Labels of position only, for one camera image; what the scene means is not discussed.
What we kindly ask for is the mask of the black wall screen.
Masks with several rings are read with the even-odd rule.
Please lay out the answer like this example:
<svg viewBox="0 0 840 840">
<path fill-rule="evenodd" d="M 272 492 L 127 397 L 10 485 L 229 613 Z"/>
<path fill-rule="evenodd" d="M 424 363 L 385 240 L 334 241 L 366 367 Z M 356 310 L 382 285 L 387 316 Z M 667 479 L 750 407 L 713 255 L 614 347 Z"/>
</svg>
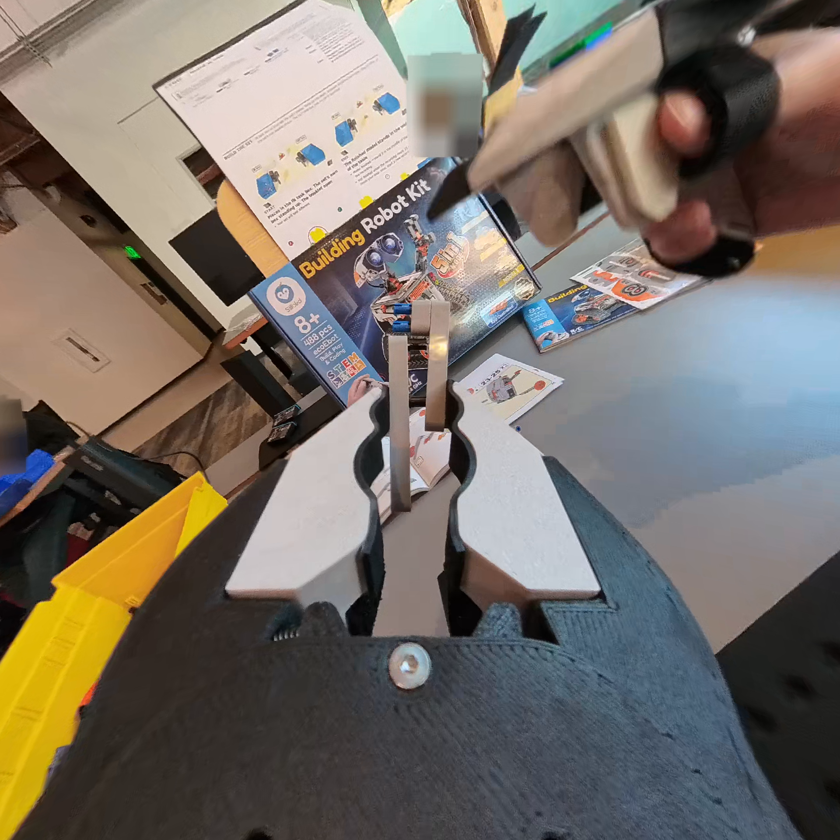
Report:
<svg viewBox="0 0 840 840">
<path fill-rule="evenodd" d="M 216 209 L 171 238 L 169 245 L 228 306 L 245 296 L 263 278 L 229 233 Z"/>
</svg>

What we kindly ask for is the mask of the person's right hand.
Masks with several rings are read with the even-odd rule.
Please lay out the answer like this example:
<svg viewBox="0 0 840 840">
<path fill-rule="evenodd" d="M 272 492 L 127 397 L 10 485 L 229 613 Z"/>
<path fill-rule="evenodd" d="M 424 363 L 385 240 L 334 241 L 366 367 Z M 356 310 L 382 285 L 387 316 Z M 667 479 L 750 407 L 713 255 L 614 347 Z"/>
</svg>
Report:
<svg viewBox="0 0 840 840">
<path fill-rule="evenodd" d="M 756 238 L 838 224 L 839 29 L 764 35 L 752 51 L 780 79 L 774 120 L 729 167 L 684 192 L 665 221 L 644 228 L 648 250 L 663 265 L 702 257 L 729 216 Z"/>
</svg>

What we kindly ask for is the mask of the open instruction booklet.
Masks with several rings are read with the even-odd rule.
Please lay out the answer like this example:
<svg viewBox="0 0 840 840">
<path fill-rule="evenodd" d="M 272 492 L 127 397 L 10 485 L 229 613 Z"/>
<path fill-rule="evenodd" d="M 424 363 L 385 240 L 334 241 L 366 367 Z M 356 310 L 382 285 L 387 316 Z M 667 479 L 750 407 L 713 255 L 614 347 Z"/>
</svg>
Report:
<svg viewBox="0 0 840 840">
<path fill-rule="evenodd" d="M 495 353 L 462 381 L 468 398 L 508 424 L 536 406 L 563 378 Z M 428 432 L 424 408 L 409 418 L 409 489 L 412 498 L 429 492 L 449 472 L 450 432 Z"/>
</svg>

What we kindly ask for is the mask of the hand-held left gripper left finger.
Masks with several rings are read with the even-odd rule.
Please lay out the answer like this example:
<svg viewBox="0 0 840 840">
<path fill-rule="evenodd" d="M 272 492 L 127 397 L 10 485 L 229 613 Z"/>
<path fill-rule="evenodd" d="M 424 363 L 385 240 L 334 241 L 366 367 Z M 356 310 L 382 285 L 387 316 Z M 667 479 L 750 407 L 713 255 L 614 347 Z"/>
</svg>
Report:
<svg viewBox="0 0 840 840">
<path fill-rule="evenodd" d="M 287 459 L 228 578 L 228 597 L 334 606 L 371 634 L 382 599 L 382 473 L 387 390 L 372 387 Z"/>
</svg>

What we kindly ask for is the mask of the black fabric flap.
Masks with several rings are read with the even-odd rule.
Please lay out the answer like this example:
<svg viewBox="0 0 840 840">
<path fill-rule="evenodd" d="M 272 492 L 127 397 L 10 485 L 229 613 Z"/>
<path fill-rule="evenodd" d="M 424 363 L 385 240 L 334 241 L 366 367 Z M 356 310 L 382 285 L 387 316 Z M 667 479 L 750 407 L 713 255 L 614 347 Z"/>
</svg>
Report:
<svg viewBox="0 0 840 840">
<path fill-rule="evenodd" d="M 507 21 L 496 65 L 487 83 L 487 94 L 492 96 L 514 78 L 520 60 L 531 43 L 547 12 L 536 14 L 531 6 Z"/>
</svg>

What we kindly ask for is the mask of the grey angled beam blue pins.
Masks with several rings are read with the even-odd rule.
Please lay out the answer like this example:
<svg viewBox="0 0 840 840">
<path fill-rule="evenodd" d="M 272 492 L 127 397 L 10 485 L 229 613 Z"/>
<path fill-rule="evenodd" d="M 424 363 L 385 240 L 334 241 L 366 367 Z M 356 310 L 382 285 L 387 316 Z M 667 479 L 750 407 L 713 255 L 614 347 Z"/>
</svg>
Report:
<svg viewBox="0 0 840 840">
<path fill-rule="evenodd" d="M 427 338 L 427 382 L 425 401 L 425 430 L 443 433 L 446 428 L 447 381 L 449 354 L 450 305 L 445 300 L 417 299 L 402 304 L 395 311 L 407 315 L 407 320 L 395 321 L 389 341 L 389 383 L 392 396 L 396 386 L 407 380 L 407 339 Z"/>
</svg>

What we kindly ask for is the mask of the white printed instruction sheet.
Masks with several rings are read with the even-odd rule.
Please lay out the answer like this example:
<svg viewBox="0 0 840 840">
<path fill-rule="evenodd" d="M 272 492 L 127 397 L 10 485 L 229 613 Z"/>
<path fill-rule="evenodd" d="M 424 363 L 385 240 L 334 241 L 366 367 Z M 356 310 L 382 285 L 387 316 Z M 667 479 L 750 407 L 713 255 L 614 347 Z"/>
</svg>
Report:
<svg viewBox="0 0 840 840">
<path fill-rule="evenodd" d="M 154 85 L 283 254 L 414 173 L 406 81 L 362 16 L 294 3 Z"/>
</svg>

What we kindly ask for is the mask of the grey beam black pins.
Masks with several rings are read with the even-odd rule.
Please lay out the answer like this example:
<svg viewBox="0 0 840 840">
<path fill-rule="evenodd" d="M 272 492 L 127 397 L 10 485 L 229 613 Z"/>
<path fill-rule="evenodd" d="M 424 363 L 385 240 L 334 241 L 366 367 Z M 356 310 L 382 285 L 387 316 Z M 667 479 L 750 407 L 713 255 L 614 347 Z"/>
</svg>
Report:
<svg viewBox="0 0 840 840">
<path fill-rule="evenodd" d="M 388 351 L 391 512 L 396 515 L 412 509 L 413 499 L 425 484 L 411 457 L 408 336 L 390 336 Z"/>
</svg>

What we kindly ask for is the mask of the yellow storage bin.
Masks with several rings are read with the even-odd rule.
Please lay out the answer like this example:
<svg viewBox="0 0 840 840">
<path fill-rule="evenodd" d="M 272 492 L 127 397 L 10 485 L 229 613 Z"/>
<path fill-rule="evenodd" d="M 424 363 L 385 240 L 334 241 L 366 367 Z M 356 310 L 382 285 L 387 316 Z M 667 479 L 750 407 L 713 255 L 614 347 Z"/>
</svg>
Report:
<svg viewBox="0 0 840 840">
<path fill-rule="evenodd" d="M 163 573 L 228 505 L 196 474 L 58 573 L 1 664 L 1 838 L 77 735 L 114 649 Z"/>
</svg>

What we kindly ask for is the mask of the dark teal tool case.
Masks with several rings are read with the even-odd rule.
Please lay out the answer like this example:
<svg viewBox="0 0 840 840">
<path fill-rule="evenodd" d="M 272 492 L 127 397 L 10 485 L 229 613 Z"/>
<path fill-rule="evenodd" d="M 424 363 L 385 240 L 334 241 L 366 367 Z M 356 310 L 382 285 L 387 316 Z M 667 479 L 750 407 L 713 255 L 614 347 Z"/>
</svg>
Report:
<svg viewBox="0 0 840 840">
<path fill-rule="evenodd" d="M 122 502 L 141 509 L 150 507 L 185 480 L 170 465 L 141 458 L 93 436 L 77 444 L 64 464 Z"/>
</svg>

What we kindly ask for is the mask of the printed toy box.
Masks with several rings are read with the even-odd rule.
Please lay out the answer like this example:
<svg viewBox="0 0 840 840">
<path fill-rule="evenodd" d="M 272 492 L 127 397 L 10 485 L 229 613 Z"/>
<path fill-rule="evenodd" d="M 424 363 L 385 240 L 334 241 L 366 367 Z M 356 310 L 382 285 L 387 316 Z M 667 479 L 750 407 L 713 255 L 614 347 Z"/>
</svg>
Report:
<svg viewBox="0 0 840 840">
<path fill-rule="evenodd" d="M 541 291 L 482 196 L 427 218 L 454 168 L 429 161 L 248 294 L 344 406 L 356 380 L 387 380 L 387 338 L 416 301 L 449 305 L 453 363 Z"/>
</svg>

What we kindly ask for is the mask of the blue plastic bin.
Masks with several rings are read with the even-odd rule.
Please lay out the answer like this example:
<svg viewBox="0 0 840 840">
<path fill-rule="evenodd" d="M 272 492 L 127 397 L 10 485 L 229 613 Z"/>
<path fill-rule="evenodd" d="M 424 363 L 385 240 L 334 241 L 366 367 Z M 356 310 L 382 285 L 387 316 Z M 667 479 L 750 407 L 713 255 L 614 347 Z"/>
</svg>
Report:
<svg viewBox="0 0 840 840">
<path fill-rule="evenodd" d="M 51 454 L 35 449 L 27 455 L 23 472 L 1 476 L 1 517 L 15 508 L 54 464 Z"/>
</svg>

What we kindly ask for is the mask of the black perforated panel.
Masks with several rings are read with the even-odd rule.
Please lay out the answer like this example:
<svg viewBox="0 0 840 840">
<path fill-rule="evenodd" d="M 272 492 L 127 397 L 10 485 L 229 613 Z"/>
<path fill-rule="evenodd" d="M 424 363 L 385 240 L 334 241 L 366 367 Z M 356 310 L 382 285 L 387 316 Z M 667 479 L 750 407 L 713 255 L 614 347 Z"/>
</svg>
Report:
<svg viewBox="0 0 840 840">
<path fill-rule="evenodd" d="M 760 767 L 804 838 L 839 838 L 839 555 L 717 661 Z"/>
</svg>

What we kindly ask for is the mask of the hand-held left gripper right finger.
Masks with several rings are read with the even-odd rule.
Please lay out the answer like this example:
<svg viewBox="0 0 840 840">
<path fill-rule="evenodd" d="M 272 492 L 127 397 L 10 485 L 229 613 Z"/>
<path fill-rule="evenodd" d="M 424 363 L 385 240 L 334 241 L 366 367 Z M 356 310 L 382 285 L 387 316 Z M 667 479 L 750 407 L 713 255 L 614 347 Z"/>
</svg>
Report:
<svg viewBox="0 0 840 840">
<path fill-rule="evenodd" d="M 446 622 L 473 632 L 498 603 L 525 620 L 543 602 L 602 594 L 550 470 L 551 458 L 447 383 L 449 467 L 458 481 L 448 508 Z"/>
</svg>

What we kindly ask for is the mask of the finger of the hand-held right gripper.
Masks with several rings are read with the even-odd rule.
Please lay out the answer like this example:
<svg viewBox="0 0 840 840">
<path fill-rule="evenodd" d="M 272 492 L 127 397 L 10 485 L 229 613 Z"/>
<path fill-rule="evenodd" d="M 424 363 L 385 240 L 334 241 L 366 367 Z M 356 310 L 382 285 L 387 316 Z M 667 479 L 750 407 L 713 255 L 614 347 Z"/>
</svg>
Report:
<svg viewBox="0 0 840 840">
<path fill-rule="evenodd" d="M 664 67 L 657 12 L 642 9 L 601 44 L 553 68 L 485 131 L 476 155 L 450 172 L 427 211 L 435 220 L 599 118 L 650 92 Z"/>
</svg>

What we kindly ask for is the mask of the white wall plate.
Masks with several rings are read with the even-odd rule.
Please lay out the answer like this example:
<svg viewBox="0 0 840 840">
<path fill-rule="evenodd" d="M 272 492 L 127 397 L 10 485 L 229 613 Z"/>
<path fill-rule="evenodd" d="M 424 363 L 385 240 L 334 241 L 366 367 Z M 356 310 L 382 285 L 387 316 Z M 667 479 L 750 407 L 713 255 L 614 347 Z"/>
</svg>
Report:
<svg viewBox="0 0 840 840">
<path fill-rule="evenodd" d="M 66 329 L 57 334 L 51 343 L 90 373 L 99 373 L 111 363 L 111 359 L 103 351 L 74 329 Z"/>
</svg>

